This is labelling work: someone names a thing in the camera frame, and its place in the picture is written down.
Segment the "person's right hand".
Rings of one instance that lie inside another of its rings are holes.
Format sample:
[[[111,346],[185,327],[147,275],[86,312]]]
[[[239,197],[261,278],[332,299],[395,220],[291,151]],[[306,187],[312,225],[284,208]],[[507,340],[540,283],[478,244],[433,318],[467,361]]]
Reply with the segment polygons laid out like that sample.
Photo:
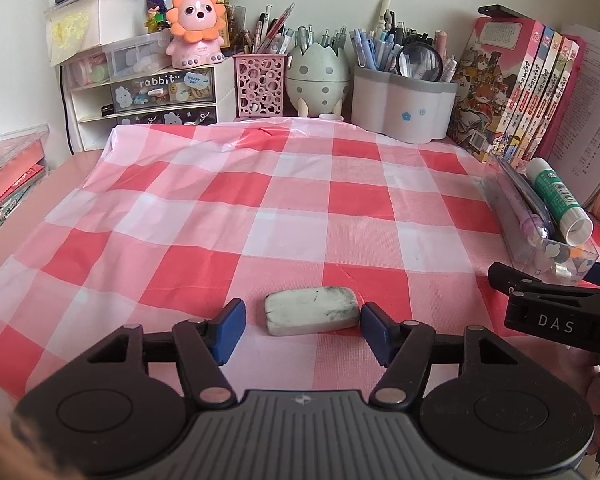
[[[555,375],[582,396],[594,416],[594,437],[588,455],[600,452],[600,359],[598,355],[576,347],[553,344]]]

